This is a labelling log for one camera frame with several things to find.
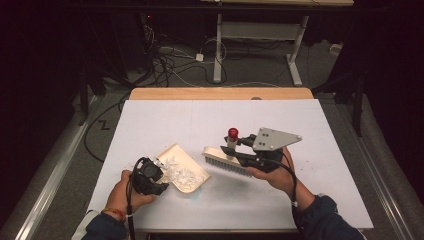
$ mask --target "hand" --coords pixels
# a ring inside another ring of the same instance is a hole
[[[287,167],[291,168],[294,172],[293,159],[287,147],[283,147],[283,153],[285,156],[281,159],[281,162]],[[268,183],[287,193],[287,195],[291,196],[293,191],[293,178],[292,175],[282,167],[275,169],[270,173],[264,173],[257,168],[247,167],[246,169],[250,172],[255,178],[267,180]]]
[[[281,162],[294,172],[293,159],[287,147],[283,147],[283,153],[285,156],[281,159]],[[247,171],[255,178],[267,180],[271,186],[284,191],[292,199],[293,177],[286,169],[279,167],[270,173],[264,173],[257,168],[248,167]],[[296,197],[298,203],[297,211],[307,209],[315,200],[315,195],[299,179],[297,179]]]
[[[119,181],[112,192],[109,195],[109,198],[106,203],[106,208],[114,208],[121,211],[124,215],[127,214],[127,184],[130,180],[131,171],[123,170],[121,174],[121,181]],[[134,189],[131,193],[131,206],[132,211],[135,213],[142,205],[152,203],[155,201],[155,195],[141,195],[137,193]],[[115,218],[118,221],[121,221],[121,216],[115,214],[111,211],[104,212]]]

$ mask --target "white paper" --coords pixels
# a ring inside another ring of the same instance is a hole
[[[373,228],[317,100],[127,101],[89,209],[104,208],[123,169],[131,170],[140,157],[156,156],[177,143],[211,177],[190,194],[171,185],[134,215],[136,229],[296,229],[285,193],[205,162],[203,148],[225,145],[231,127],[239,130],[239,137],[256,134],[260,127],[301,135],[302,141],[289,146],[298,178],[314,194],[331,196],[349,224]]]

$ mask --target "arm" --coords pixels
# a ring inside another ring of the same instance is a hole
[[[101,240],[101,239],[124,239],[127,234],[124,222],[127,215],[127,183],[131,171],[124,170],[121,180],[115,185],[109,195],[105,209],[99,214],[91,211],[87,213],[72,240]],[[142,205],[155,200],[155,195],[141,195],[136,191],[131,192],[131,205],[136,212]]]
[[[292,166],[294,171],[293,159],[286,147],[283,148],[283,153],[285,156],[281,162],[286,166]],[[248,167],[247,170],[254,177],[267,180],[271,186],[292,197],[293,179],[282,167],[270,173],[252,167]],[[351,227],[337,214],[337,205],[330,197],[315,196],[299,179],[297,179],[296,198],[298,207],[293,208],[293,219],[306,239],[364,239],[357,229]]]

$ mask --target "white table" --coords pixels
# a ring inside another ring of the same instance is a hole
[[[218,2],[217,4],[270,4],[270,5],[299,5],[299,6],[352,6],[353,0],[202,0],[206,2]],[[254,23],[254,22],[230,22],[223,21],[222,14],[218,14],[216,33],[216,53],[213,81],[221,82],[222,70],[222,38],[245,38],[245,39],[269,39],[269,40],[293,40],[291,53],[286,54],[287,66],[295,86],[302,86],[302,80],[296,66],[296,57],[302,43],[309,16],[303,16],[297,24],[285,23]]]
[[[265,181],[205,163],[203,148],[224,145],[223,137],[231,127],[237,127],[241,137],[256,134],[259,127],[301,135],[301,142],[289,146],[299,179],[313,193],[330,195],[352,226],[373,228],[321,106],[314,99],[129,100],[89,209],[105,206],[122,169],[132,169],[140,157],[156,156],[177,143],[211,178],[191,194],[171,185],[156,202],[135,214],[138,231],[295,231],[290,200],[283,192]]]

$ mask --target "bracelet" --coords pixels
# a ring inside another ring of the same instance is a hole
[[[121,217],[121,222],[125,222],[126,220],[125,215],[116,208],[105,208],[102,210],[102,212],[113,212],[115,214],[118,214]]]

